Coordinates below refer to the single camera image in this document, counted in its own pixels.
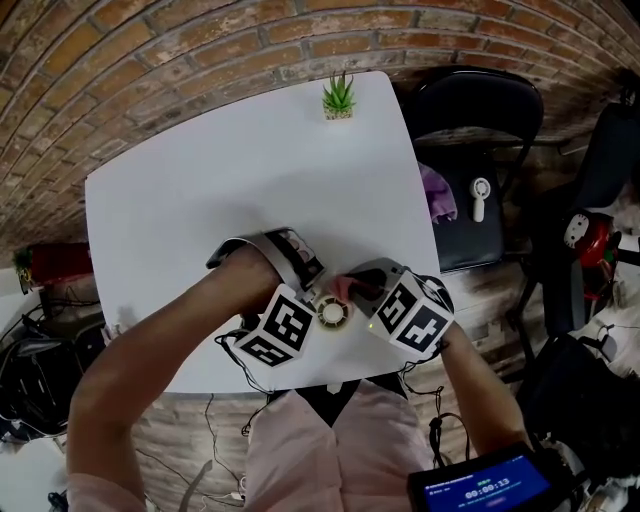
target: small round object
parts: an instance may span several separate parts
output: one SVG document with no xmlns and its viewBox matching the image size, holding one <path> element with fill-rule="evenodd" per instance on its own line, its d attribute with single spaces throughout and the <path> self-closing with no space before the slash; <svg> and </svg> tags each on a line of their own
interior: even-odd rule
<svg viewBox="0 0 640 512">
<path fill-rule="evenodd" d="M 349 320 L 349 306 L 333 296 L 322 297 L 317 303 L 318 321 L 328 329 L 338 329 Z"/>
<path fill-rule="evenodd" d="M 485 178 L 476 178 L 471 182 L 469 193 L 474 199 L 486 199 L 491 193 L 491 185 Z"/>
</svg>

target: blue screen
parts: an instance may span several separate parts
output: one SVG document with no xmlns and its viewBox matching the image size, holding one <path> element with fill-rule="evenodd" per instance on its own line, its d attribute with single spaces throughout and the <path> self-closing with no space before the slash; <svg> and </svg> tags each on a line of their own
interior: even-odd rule
<svg viewBox="0 0 640 512">
<path fill-rule="evenodd" d="M 520 455 L 496 466 L 424 488 L 432 512 L 509 510 L 549 489 L 549 482 Z"/>
</svg>

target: floor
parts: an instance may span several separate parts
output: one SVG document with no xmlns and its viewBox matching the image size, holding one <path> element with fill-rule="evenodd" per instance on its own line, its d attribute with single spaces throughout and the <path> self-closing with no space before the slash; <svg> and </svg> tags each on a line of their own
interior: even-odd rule
<svg viewBox="0 0 640 512">
<path fill-rule="evenodd" d="M 555 149 L 538 149 L 528 159 L 521 180 L 521 189 L 541 190 L 572 178 L 580 162 L 580 155 L 560 158 Z M 638 198 L 630 187 L 613 207 L 621 228 L 640 226 Z M 505 216 L 509 240 L 521 248 L 523 239 L 518 233 L 518 208 L 507 201 Z M 476 343 L 478 350 L 500 374 L 522 366 L 523 356 L 519 341 L 505 321 L 505 312 L 513 307 L 522 290 L 524 277 L 515 263 L 459 272 L 444 278 L 456 305 L 456 319 Z M 640 272 L 637 268 L 620 268 L 621 281 L 618 300 L 594 319 L 584 331 L 595 335 L 599 321 L 624 326 L 639 326 L 640 312 L 633 308 L 640 299 Z M 533 341 L 534 350 L 546 340 L 540 289 L 526 310 L 525 322 Z M 612 334 L 619 344 L 619 356 L 612 369 L 624 374 L 630 369 L 640 373 L 640 331 L 615 329 Z M 444 386 L 442 410 L 455 412 L 457 404 L 452 388 L 439 360 L 416 369 L 408 382 L 419 390 L 433 390 Z M 248 440 L 241 428 L 251 415 L 265 403 L 258 394 L 216 395 L 210 404 L 208 418 L 205 409 L 211 395 L 162 395 L 144 414 L 134 429 L 139 461 L 150 499 L 160 510 L 178 510 L 180 500 L 202 465 L 212 459 L 214 440 L 218 459 L 231 471 L 214 462 L 213 470 L 202 480 L 189 510 L 233 510 L 239 502 L 225 499 L 229 505 L 204 498 L 201 493 L 224 496 L 235 491 L 235 477 L 245 474 Z M 431 396 L 411 396 L 425 431 L 435 416 L 435 403 Z M 465 434 L 459 424 L 445 421 L 442 451 L 453 461 L 463 458 Z"/>
</svg>

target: black bag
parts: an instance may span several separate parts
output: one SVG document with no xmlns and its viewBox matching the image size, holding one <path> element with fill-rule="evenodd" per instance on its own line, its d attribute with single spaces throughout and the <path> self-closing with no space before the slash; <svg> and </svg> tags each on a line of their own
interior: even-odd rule
<svg viewBox="0 0 640 512">
<path fill-rule="evenodd" d="M 530 433 L 566 444 L 592 482 L 640 473 L 640 381 L 612 373 L 583 342 L 547 343 L 517 399 Z"/>
<path fill-rule="evenodd" d="M 101 325 L 71 340 L 25 324 L 23 337 L 0 354 L 0 416 L 2 430 L 29 441 L 66 432 L 73 393 L 105 345 Z M 11 425 L 15 420 L 19 429 Z"/>
</svg>

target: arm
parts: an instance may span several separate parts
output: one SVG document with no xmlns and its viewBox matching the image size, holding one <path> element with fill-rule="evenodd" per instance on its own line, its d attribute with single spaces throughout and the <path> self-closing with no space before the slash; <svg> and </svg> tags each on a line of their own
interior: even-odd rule
<svg viewBox="0 0 640 512">
<path fill-rule="evenodd" d="M 529 444 L 524 419 L 509 388 L 453 323 L 444 335 L 442 361 L 458 399 L 460 414 L 478 455 L 518 441 Z"/>
<path fill-rule="evenodd" d="M 238 313 L 268 303 L 278 276 L 253 247 L 236 251 L 173 302 L 115 339 L 89 368 L 69 414 L 67 468 L 144 501 L 131 427 L 184 360 Z"/>
</svg>

